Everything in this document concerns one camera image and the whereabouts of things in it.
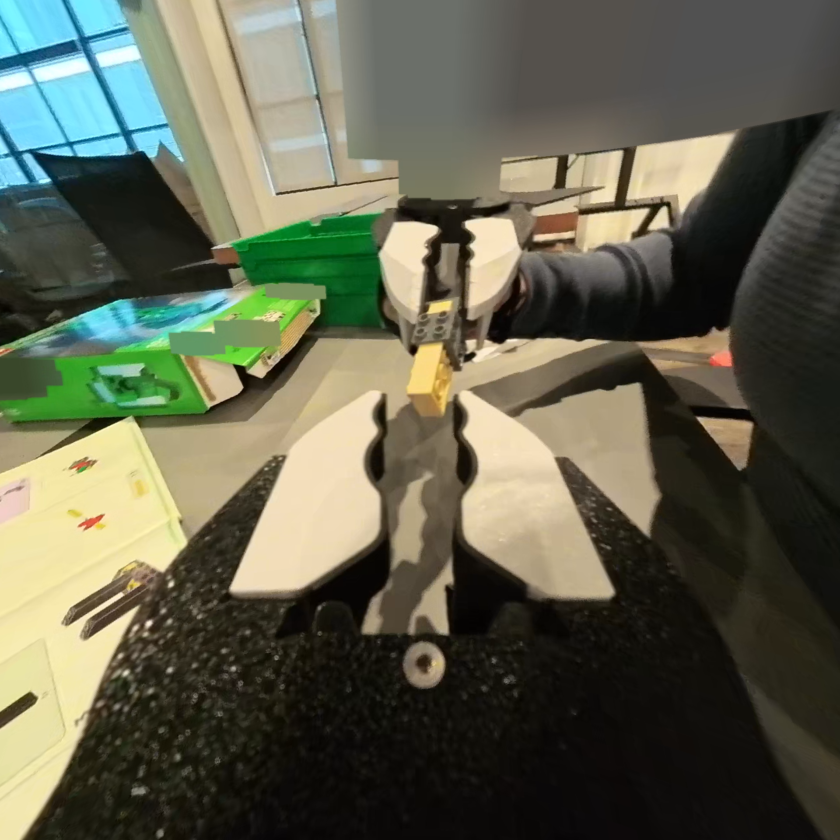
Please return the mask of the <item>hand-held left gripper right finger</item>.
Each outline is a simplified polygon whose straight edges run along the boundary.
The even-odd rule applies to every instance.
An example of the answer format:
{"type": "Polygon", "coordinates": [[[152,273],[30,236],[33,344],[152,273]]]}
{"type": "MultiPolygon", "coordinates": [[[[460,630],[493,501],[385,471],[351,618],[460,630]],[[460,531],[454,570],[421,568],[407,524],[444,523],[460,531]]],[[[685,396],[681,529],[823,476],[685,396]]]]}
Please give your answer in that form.
{"type": "Polygon", "coordinates": [[[538,602],[609,602],[614,585],[551,449],[472,391],[454,402],[460,544],[538,602]]]}

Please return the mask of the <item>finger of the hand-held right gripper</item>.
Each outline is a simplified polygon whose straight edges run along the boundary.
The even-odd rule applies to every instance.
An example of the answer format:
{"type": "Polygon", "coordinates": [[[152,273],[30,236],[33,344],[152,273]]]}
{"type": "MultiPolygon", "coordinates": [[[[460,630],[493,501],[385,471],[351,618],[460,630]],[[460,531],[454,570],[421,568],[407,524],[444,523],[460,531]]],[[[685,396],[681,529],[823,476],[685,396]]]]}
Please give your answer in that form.
{"type": "Polygon", "coordinates": [[[385,295],[403,321],[415,324],[425,289],[426,260],[438,227],[409,221],[394,222],[380,248],[385,295]]]}
{"type": "Polygon", "coordinates": [[[522,246],[510,216],[477,217],[463,223],[466,234],[460,261],[461,317],[475,332],[487,332],[492,316],[507,299],[522,246]]]}

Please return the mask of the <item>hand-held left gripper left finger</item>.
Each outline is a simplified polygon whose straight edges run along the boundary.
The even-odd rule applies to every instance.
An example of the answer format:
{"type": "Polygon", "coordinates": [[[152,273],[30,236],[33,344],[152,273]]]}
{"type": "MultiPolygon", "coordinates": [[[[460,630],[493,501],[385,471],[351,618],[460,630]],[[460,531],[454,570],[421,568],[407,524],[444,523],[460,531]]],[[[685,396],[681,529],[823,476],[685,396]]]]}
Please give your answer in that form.
{"type": "Polygon", "coordinates": [[[389,575],[384,472],[386,397],[368,391],[290,447],[234,573],[236,599],[298,599],[389,575]]]}

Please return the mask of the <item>grey square toy brick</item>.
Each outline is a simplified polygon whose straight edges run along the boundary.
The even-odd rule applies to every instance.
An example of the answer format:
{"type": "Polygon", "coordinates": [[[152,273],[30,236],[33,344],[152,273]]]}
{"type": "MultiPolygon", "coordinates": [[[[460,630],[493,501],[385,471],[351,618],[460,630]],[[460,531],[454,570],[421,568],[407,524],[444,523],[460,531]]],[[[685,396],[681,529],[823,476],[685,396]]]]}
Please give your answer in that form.
{"type": "Polygon", "coordinates": [[[460,337],[459,307],[455,299],[432,301],[414,324],[411,346],[441,343],[455,345],[460,337]]]}

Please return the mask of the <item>tan long toy brick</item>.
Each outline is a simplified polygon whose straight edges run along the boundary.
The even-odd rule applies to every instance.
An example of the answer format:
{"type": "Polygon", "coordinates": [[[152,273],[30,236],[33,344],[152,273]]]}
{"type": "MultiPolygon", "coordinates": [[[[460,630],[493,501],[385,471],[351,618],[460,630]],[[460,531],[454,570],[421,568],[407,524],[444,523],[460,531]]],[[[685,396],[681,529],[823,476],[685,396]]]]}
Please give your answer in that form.
{"type": "Polygon", "coordinates": [[[447,411],[454,373],[461,370],[464,362],[461,319],[457,344],[433,343],[411,348],[414,355],[406,386],[408,400],[419,416],[441,418],[447,411]]]}

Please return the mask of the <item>person's right forearm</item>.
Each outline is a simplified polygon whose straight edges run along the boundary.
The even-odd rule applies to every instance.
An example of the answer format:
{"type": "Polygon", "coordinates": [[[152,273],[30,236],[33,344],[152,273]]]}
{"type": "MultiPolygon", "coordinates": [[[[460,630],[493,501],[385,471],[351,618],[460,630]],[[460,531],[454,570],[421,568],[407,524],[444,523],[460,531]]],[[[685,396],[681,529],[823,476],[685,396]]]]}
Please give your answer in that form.
{"type": "Polygon", "coordinates": [[[657,341],[725,329],[754,246],[754,201],[715,182],[680,224],[584,254],[528,253],[512,338],[657,341]]]}

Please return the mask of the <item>person's right hand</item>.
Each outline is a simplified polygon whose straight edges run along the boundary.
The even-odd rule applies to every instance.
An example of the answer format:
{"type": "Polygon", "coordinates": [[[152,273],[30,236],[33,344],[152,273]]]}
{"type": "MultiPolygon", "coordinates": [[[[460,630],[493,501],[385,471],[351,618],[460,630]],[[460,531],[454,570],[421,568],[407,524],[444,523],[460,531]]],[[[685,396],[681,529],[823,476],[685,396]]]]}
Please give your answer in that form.
{"type": "Polygon", "coordinates": [[[496,308],[490,319],[487,339],[499,344],[509,340],[518,313],[529,299],[529,283],[524,274],[519,272],[512,281],[504,301],[496,308]]]}

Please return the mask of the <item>stack of green plastic crates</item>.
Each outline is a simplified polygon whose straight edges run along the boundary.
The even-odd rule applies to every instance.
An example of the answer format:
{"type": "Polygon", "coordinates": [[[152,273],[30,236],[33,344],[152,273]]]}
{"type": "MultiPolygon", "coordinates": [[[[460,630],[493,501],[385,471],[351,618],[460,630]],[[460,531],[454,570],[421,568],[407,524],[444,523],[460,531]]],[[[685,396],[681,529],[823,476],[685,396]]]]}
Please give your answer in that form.
{"type": "Polygon", "coordinates": [[[253,286],[323,286],[315,330],[385,331],[380,311],[381,270],[372,233],[382,213],[324,217],[215,245],[215,261],[238,267],[253,286]]]}

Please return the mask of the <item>black-legged background table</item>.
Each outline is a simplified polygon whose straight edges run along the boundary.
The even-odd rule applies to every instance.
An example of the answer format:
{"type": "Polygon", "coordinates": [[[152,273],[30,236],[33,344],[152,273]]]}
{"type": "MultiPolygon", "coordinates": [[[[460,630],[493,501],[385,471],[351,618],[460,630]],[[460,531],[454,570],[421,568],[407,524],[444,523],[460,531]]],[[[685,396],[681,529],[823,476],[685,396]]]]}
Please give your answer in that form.
{"type": "Polygon", "coordinates": [[[654,230],[658,221],[673,227],[680,221],[676,194],[639,196],[634,174],[637,146],[590,153],[526,155],[502,160],[503,191],[536,198],[554,191],[554,199],[534,204],[537,215],[532,247],[538,251],[580,253],[586,249],[586,225],[591,218],[631,216],[636,219],[630,239],[654,230]]]}

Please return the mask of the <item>white-framed window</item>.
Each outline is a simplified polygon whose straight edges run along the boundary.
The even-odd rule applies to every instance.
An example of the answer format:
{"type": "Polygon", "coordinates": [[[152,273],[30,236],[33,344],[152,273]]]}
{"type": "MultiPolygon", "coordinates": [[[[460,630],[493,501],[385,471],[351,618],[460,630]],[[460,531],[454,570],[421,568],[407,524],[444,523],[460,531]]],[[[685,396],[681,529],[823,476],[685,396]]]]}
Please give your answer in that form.
{"type": "Polygon", "coordinates": [[[393,161],[349,155],[335,1],[218,6],[275,193],[397,177],[393,161]]]}

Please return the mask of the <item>green toy set box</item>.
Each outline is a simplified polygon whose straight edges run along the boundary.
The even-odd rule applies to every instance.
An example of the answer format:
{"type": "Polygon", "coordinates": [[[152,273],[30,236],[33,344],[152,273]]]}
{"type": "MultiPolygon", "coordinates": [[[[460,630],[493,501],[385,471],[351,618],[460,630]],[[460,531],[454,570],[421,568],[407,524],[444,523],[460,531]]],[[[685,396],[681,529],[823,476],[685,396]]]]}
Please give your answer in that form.
{"type": "Polygon", "coordinates": [[[247,286],[108,303],[2,347],[2,416],[205,414],[264,379],[320,312],[247,286]]]}

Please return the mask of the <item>brown cardboard sheet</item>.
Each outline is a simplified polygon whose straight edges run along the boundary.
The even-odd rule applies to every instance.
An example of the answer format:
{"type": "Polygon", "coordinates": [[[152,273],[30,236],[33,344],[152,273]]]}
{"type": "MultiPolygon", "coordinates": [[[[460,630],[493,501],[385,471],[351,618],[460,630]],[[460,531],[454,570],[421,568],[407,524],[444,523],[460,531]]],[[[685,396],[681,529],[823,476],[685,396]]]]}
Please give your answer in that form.
{"type": "Polygon", "coordinates": [[[157,151],[151,160],[179,203],[184,206],[199,227],[209,234],[209,226],[202,205],[183,162],[163,142],[158,144],[157,151]]]}

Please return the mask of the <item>pale green instruction booklet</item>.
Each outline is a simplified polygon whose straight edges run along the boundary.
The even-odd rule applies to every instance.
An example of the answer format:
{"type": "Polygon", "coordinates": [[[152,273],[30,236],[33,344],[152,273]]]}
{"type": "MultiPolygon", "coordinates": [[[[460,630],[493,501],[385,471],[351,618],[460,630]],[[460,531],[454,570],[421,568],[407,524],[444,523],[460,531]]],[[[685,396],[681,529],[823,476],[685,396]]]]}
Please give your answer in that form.
{"type": "Polygon", "coordinates": [[[55,789],[130,618],[185,546],[132,418],[2,474],[2,838],[55,789]]]}

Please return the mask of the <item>person's torso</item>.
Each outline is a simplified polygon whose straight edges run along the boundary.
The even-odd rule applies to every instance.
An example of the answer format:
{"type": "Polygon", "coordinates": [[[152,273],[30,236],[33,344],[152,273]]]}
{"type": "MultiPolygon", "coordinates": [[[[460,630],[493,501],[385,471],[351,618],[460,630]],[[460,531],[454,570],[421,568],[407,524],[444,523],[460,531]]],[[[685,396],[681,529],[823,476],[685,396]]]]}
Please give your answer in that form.
{"type": "Polygon", "coordinates": [[[829,653],[781,699],[838,749],[839,142],[830,114],[804,152],[738,287],[731,347],[755,421],[747,478],[803,582],[829,653]]]}

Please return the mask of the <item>blue-paned window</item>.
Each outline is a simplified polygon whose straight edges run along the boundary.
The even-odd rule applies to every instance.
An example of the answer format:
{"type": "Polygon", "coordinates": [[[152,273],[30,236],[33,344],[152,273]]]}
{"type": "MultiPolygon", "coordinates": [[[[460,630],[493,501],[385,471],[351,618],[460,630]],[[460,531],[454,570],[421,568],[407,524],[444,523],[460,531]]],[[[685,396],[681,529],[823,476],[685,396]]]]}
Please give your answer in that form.
{"type": "Polygon", "coordinates": [[[119,2],[1,2],[1,186],[48,183],[37,154],[183,153],[119,2]]]}

